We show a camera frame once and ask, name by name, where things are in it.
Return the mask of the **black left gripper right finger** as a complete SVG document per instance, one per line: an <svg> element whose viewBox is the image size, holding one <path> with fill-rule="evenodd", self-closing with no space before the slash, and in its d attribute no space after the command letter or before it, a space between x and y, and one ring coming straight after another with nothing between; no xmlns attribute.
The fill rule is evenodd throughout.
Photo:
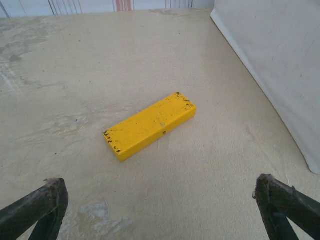
<svg viewBox="0 0 320 240"><path fill-rule="evenodd" d="M314 240L320 238L320 203L275 179L261 174L252 195L271 240L297 240L289 221Z"/></svg>

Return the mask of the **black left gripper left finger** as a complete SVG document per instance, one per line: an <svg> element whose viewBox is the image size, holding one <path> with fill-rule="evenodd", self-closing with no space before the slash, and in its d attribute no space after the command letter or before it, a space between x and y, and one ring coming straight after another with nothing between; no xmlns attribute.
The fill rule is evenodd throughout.
<svg viewBox="0 0 320 240"><path fill-rule="evenodd" d="M46 184L0 210L0 238L16 240L35 225L30 240L56 240L65 217L69 195L63 178Z"/></svg>

